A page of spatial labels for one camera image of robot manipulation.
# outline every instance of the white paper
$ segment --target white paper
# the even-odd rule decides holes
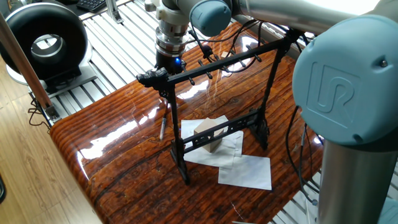
[[[272,190],[270,159],[247,155],[235,157],[232,169],[220,168],[218,183]]]
[[[242,156],[242,148],[243,148],[243,131],[236,131],[235,133],[231,134],[232,138],[236,140],[236,147],[235,147],[235,156]]]
[[[228,119],[221,116],[215,119],[217,124],[226,122]],[[182,120],[181,121],[181,138],[193,136],[193,130],[203,122],[203,119],[198,120]],[[218,144],[217,149],[213,153],[209,153],[206,149],[200,147],[194,151],[186,153],[184,159],[188,162],[203,164],[208,166],[222,167],[231,169],[233,165],[234,155],[241,156],[242,147],[236,148],[236,139],[243,139],[243,132],[230,134],[223,138]],[[185,148],[192,146],[192,143],[187,143]]]

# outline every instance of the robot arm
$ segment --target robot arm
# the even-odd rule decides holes
[[[294,100],[303,109],[302,118],[326,139],[321,224],[377,223],[398,157],[398,0],[357,1],[357,6],[350,5],[353,1],[152,0],[147,4],[160,20],[159,68],[180,61],[189,22],[214,36],[232,16],[243,14],[321,34],[298,58],[293,77]],[[352,10],[339,8],[347,5]]]

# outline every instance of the black metal stand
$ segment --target black metal stand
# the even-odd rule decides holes
[[[183,158],[184,154],[191,152],[204,145],[207,145],[213,141],[221,139],[225,136],[233,134],[236,131],[242,130],[244,128],[250,128],[252,134],[259,141],[263,150],[267,149],[268,146],[267,140],[269,135],[269,128],[265,116],[267,100],[270,95],[272,84],[274,82],[280,61],[289,51],[290,46],[293,43],[295,43],[302,34],[303,32],[298,30],[289,30],[288,33],[286,33],[286,36],[281,40],[277,40],[268,43],[266,45],[262,45],[255,49],[249,49],[247,52],[234,54],[231,57],[227,57],[223,60],[218,60],[208,65],[203,65],[203,63],[199,60],[198,63],[201,65],[199,68],[190,71],[185,71],[184,69],[184,72],[176,75],[170,76],[167,73],[166,69],[160,69],[156,72],[148,71],[145,75],[139,75],[137,77],[138,81],[143,85],[145,85],[145,87],[153,87],[155,90],[159,91],[160,96],[165,97],[171,105],[175,140],[172,142],[172,150],[170,153],[178,167],[178,170],[182,175],[185,184],[188,185],[190,183],[190,179],[188,175],[187,165]],[[271,68],[271,72],[268,78],[261,106],[258,109],[251,109],[249,113],[241,117],[219,124],[213,128],[207,129],[206,131],[198,133],[189,138],[186,139],[180,138],[180,131],[178,126],[177,102],[175,95],[176,83],[189,80],[190,83],[194,85],[195,83],[193,82],[192,78],[204,74],[207,74],[209,78],[212,78],[209,72],[227,67],[237,62],[242,62],[242,60],[247,58],[251,57],[259,58],[258,55],[264,54],[271,50],[277,50],[277,53],[274,59],[274,64],[272,65]],[[225,127],[228,127],[228,130],[226,132],[215,136],[215,131],[223,129]],[[188,142],[192,142],[192,146],[184,149],[184,144]]]

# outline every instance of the ur logo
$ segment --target ur logo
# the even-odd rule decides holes
[[[314,63],[307,108],[347,128],[353,122],[361,79],[342,70]]]

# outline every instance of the glossy wooden tabletop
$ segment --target glossy wooden tabletop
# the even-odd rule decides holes
[[[217,39],[239,28],[234,24]],[[207,43],[215,54],[228,51],[231,41]],[[240,35],[236,50],[256,46],[253,34]],[[177,85],[180,119],[228,119],[245,114],[261,104],[275,52],[261,55],[243,73],[213,72]],[[199,64],[198,47],[184,55],[187,69]],[[241,64],[234,65],[235,70]],[[291,90],[294,60],[280,63],[267,107],[271,129],[269,148],[244,130],[243,154],[271,159],[272,191],[218,184],[218,168],[193,164],[187,167],[191,185],[186,186],[170,155],[173,139],[170,113],[164,140],[159,139],[164,102],[152,88],[134,81],[91,106],[57,122],[51,137],[70,170],[105,223],[267,223],[294,196],[299,179],[288,163],[285,132],[294,109]],[[303,121],[293,125],[290,148],[298,162]],[[313,170],[318,170],[322,151],[312,141]],[[305,149],[304,177],[310,177],[309,151]]]

